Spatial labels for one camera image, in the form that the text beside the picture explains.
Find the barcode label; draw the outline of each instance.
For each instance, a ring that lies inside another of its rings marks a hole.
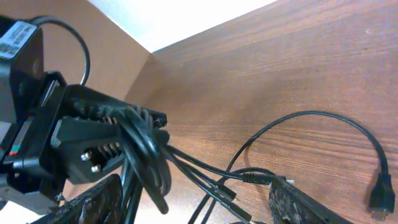
[[[13,58],[35,30],[36,26],[32,24],[22,21],[15,22],[0,38],[0,57]]]

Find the white wall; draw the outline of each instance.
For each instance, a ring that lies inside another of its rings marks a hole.
[[[88,0],[149,52],[276,0]]]

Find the tabletop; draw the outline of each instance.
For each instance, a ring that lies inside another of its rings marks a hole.
[[[378,138],[398,190],[397,11],[396,0],[279,0],[155,52],[126,100],[166,113],[171,144],[222,169],[277,118],[303,110],[338,113]],[[160,214],[144,194],[136,223],[187,223],[204,196],[170,166],[169,213]],[[341,121],[288,120],[261,136],[233,170],[247,166],[294,179],[354,223],[377,223],[367,211],[379,172],[376,151]],[[254,220],[272,223],[266,186],[227,185]],[[217,205],[208,223],[236,221]],[[385,223],[397,222],[396,212]]]

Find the bolt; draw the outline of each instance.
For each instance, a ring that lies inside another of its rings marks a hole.
[[[85,152],[80,156],[80,159],[82,161],[87,161],[89,159],[91,159],[91,152]]]
[[[91,167],[91,172],[96,173],[96,172],[99,172],[99,171],[101,171],[101,165],[98,164],[96,166]]]

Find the wood grain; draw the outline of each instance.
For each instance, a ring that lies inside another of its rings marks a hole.
[[[224,169],[283,115],[339,113],[380,140],[397,190],[397,12],[398,1],[279,0],[156,52],[126,100],[167,113],[174,146]],[[378,163],[358,130],[303,116],[265,133],[233,169],[265,167],[352,222],[377,223],[367,204]],[[172,177],[169,214],[144,196],[137,223],[188,222],[204,193],[174,166]],[[229,185],[255,220],[272,223],[267,187]],[[397,223],[396,214],[386,223]],[[217,206],[209,223],[235,221]]]

